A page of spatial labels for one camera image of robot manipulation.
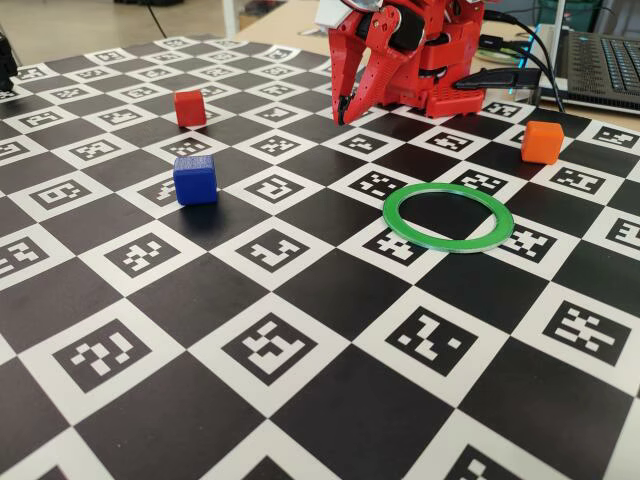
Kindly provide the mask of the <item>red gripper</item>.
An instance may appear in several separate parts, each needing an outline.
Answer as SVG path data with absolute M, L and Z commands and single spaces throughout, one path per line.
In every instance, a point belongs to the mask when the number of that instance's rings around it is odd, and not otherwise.
M 329 30 L 332 72 L 332 110 L 338 125 L 351 123 L 381 102 L 395 72 L 403 63 L 402 52 L 417 49 L 423 38 L 425 12 L 432 1 L 345 1 L 353 12 L 345 31 Z M 369 62 L 356 91 L 358 66 L 365 48 Z

